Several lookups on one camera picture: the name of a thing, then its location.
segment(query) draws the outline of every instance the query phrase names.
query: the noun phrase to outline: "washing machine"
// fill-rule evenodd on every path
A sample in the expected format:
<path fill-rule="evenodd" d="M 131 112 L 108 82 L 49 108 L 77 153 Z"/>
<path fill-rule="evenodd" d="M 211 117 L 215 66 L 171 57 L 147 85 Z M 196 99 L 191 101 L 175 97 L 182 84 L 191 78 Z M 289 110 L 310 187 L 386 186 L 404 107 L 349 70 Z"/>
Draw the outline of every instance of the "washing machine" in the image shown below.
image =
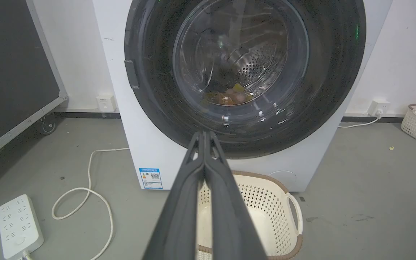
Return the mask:
<path fill-rule="evenodd" d="M 231 169 L 304 191 L 391 2 L 94 0 L 141 188 L 170 189 L 211 130 Z"/>

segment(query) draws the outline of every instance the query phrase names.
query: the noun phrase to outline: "floor stain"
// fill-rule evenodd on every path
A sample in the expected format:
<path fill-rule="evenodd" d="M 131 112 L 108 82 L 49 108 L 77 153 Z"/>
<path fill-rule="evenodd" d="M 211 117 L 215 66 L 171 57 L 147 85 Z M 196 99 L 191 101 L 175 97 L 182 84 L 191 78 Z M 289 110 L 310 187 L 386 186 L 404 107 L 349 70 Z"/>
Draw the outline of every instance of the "floor stain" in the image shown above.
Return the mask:
<path fill-rule="evenodd" d="M 374 217 L 365 216 L 365 218 L 362 218 L 362 219 L 356 219 L 356 221 L 357 221 L 357 222 L 359 222 L 359 221 L 368 221 L 369 219 L 374 219 Z"/>
<path fill-rule="evenodd" d="M 318 217 L 308 217 L 308 218 L 306 219 L 306 221 L 307 221 L 307 222 L 312 223 L 312 221 L 314 221 L 314 220 L 316 220 L 316 219 L 318 219 Z"/>

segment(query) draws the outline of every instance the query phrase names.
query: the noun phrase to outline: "sticker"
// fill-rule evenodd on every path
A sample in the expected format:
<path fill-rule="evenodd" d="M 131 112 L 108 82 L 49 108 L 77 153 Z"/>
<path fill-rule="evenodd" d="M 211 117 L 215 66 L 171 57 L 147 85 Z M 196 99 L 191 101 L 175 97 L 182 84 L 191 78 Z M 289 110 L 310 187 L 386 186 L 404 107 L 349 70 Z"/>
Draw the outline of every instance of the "sticker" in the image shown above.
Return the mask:
<path fill-rule="evenodd" d="M 139 168 L 139 173 L 144 189 L 163 190 L 160 169 Z"/>

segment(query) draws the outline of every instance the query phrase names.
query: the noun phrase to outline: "white power cord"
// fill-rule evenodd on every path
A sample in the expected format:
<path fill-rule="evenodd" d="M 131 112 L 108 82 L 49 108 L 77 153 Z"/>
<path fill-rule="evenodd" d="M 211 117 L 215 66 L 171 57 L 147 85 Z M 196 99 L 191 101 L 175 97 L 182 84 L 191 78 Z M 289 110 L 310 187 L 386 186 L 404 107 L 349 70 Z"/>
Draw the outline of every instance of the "white power cord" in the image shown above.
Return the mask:
<path fill-rule="evenodd" d="M 377 119 L 373 120 L 372 122 L 361 123 L 359 125 L 338 126 L 338 128 L 352 128 L 352 127 L 356 127 L 356 126 L 370 125 L 370 124 L 373 124 L 373 123 L 377 122 L 378 120 L 380 120 L 382 114 L 383 114 L 383 111 L 378 109 L 377 113 L 375 114 L 377 116 Z"/>
<path fill-rule="evenodd" d="M 107 200 L 101 196 L 100 194 L 98 194 L 97 192 L 91 190 L 91 161 L 92 161 L 92 157 L 95 153 L 97 152 L 109 152 L 109 151 L 123 151 L 123 150 L 129 150 L 129 148 L 120 148 L 120 149 L 103 149 L 103 150 L 95 150 L 94 152 L 91 153 L 91 156 L 89 157 L 89 164 L 88 164 L 88 180 L 89 180 L 89 188 L 83 188 L 83 187 L 78 187 L 78 188 L 74 188 L 71 189 L 67 192 L 65 192 L 62 196 L 59 197 L 59 199 L 57 199 L 56 203 L 54 203 L 54 205 L 52 206 L 52 211 L 51 211 L 51 215 L 53 217 L 53 219 L 56 220 L 61 220 L 61 219 L 65 219 L 71 215 L 73 215 L 78 209 L 81 208 L 81 206 L 83 206 L 83 204 L 86 202 L 86 199 L 88 199 L 89 197 L 89 193 L 92 193 L 96 196 L 98 196 L 100 199 L 102 199 L 102 201 L 104 201 L 105 205 L 107 206 L 107 209 L 109 210 L 109 217 L 110 217 L 110 235 L 109 235 L 109 240 L 107 240 L 107 243 L 105 243 L 104 248 L 102 248 L 102 250 L 93 258 L 91 258 L 91 260 L 96 260 L 97 258 L 99 258 L 99 256 L 107 249 L 107 247 L 110 244 L 110 241 L 112 240 L 112 235 L 113 235 L 113 218 L 112 218 L 112 210 L 110 209 L 110 205 L 107 202 Z M 54 210 L 56 209 L 57 204 L 59 203 L 59 201 L 61 201 L 61 199 L 63 197 L 65 197 L 66 194 L 69 194 L 73 191 L 78 191 L 78 190 L 85 190 L 88 191 L 88 193 L 86 194 L 86 197 L 83 199 L 83 202 L 81 202 L 81 204 L 79 204 L 78 207 L 76 207 L 76 209 L 74 209 L 72 212 L 70 212 L 69 214 L 63 216 L 63 217 L 57 217 L 56 214 L 54 214 Z M 26 260 L 32 260 L 30 258 L 30 254 L 28 252 L 24 252 L 23 256 L 26 258 Z"/>
<path fill-rule="evenodd" d="M 30 257 L 30 253 L 28 253 L 28 251 L 24 251 L 24 252 L 23 252 L 23 257 L 24 257 L 26 260 L 33 260 L 33 258 L 31 258 L 31 257 Z"/>

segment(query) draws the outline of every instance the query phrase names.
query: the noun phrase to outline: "power outlet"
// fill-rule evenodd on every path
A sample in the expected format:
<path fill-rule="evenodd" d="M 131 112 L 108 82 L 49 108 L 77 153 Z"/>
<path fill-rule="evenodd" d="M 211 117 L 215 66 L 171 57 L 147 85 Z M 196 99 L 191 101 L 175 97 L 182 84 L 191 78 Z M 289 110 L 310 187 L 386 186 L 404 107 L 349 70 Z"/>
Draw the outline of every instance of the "power outlet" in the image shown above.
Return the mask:
<path fill-rule="evenodd" d="M 391 103 L 387 102 L 384 99 L 374 99 L 372 103 L 370 104 L 370 107 L 368 108 L 367 112 L 369 115 L 376 117 L 378 111 L 381 110 L 382 115 L 383 115 L 383 114 L 386 114 L 390 105 Z"/>
<path fill-rule="evenodd" d="M 112 94 L 100 94 L 96 100 L 101 112 L 114 112 L 117 109 L 115 97 Z"/>
<path fill-rule="evenodd" d="M 0 235 L 3 256 L 8 260 L 22 259 L 23 251 L 31 253 L 43 244 L 43 234 L 27 195 L 0 206 Z"/>

